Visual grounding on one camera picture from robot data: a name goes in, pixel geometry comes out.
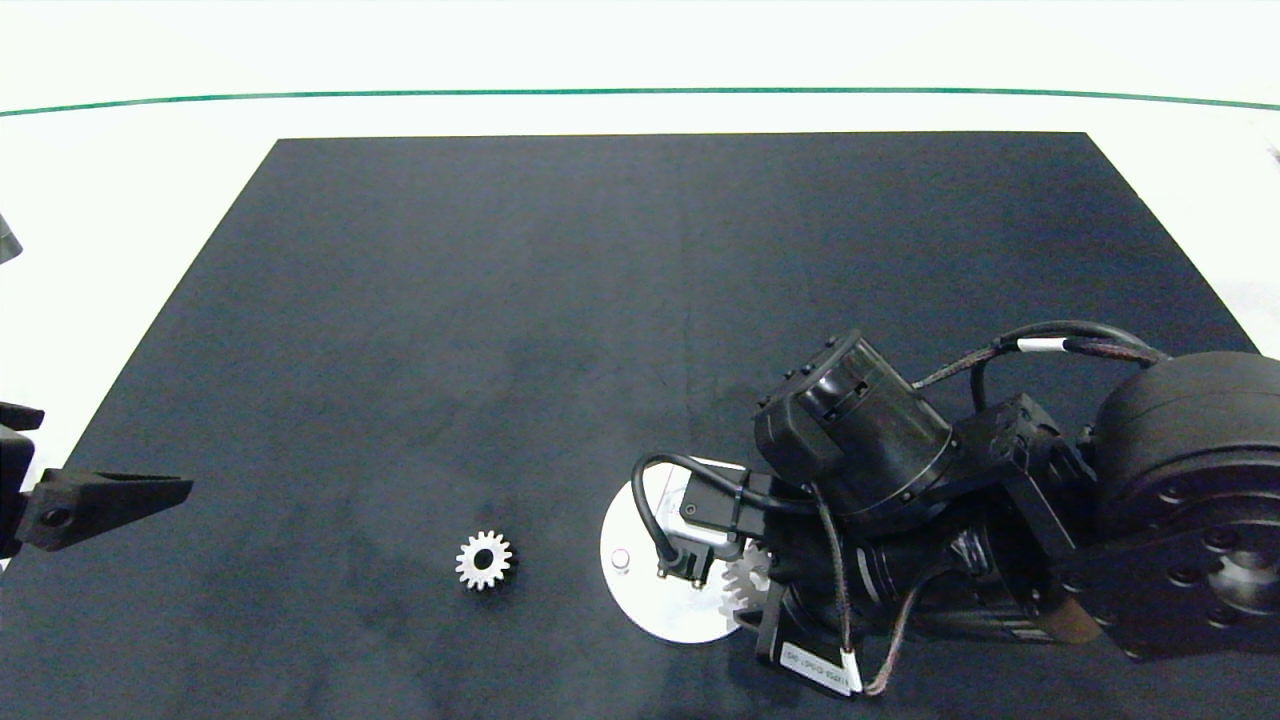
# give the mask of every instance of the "black mat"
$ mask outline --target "black mat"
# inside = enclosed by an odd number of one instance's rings
[[[1276,659],[1106,641],[913,643],[888,698],[846,706],[745,632],[663,644],[604,587],[635,457],[763,468],[753,400],[831,332],[919,377],[1075,316],[1252,350],[1083,135],[280,142],[69,461],[196,489],[18,559],[0,714],[1274,717]],[[1128,372],[1015,357],[992,395],[1074,425]],[[966,407],[963,382],[933,397]],[[522,566],[474,597],[453,556],[489,528]]]

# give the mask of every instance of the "screw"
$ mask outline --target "screw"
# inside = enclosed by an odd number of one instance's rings
[[[1115,625],[1120,621],[1120,614],[1110,607],[1103,607],[1093,616],[1093,619],[1102,626]]]
[[[1226,606],[1215,607],[1206,616],[1208,618],[1208,624],[1219,629],[1230,628],[1240,620],[1240,614]]]
[[[1196,568],[1174,568],[1169,570],[1169,582],[1180,588],[1194,585],[1201,578],[1201,571]]]
[[[1082,593],[1089,588],[1089,580],[1075,571],[1070,571],[1062,575],[1062,589],[1069,593]]]
[[[1151,652],[1151,646],[1138,641],[1129,647],[1124,648],[1124,653],[1129,656],[1129,660],[1142,660]]]
[[[1240,536],[1230,528],[1210,528],[1204,530],[1204,546],[1213,552],[1226,552],[1240,542]]]
[[[1187,488],[1181,483],[1169,483],[1165,489],[1160,491],[1160,500],[1170,505],[1178,505],[1187,500]]]

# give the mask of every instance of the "white cable tie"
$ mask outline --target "white cable tie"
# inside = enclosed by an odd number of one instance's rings
[[[849,683],[849,692],[863,692],[863,675],[858,671],[858,657],[854,651],[840,651],[840,664],[845,667],[845,682]]]
[[[1065,337],[1024,337],[1018,340],[1019,352],[1066,352]]]

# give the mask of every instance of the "small spur gear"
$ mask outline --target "small spur gear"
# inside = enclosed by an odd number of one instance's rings
[[[758,610],[769,594],[769,553],[755,541],[742,548],[742,557],[726,564],[724,603],[721,612],[732,618],[735,610]]]
[[[461,550],[462,555],[454,557],[458,561],[454,570],[458,582],[466,583],[467,589],[481,592],[494,588],[515,569],[516,553],[502,533],[488,530],[468,537]]]

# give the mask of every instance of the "round white base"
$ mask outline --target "round white base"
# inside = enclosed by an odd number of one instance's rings
[[[658,512],[666,502],[680,502],[685,484],[666,497],[673,465],[645,470],[649,505]],[[600,528],[600,570],[613,601],[646,633],[677,643],[705,643],[739,628],[732,618],[736,596],[726,589],[724,562],[712,562],[707,587],[694,589],[689,580],[658,577],[658,551],[636,514],[631,483],[613,497]]]

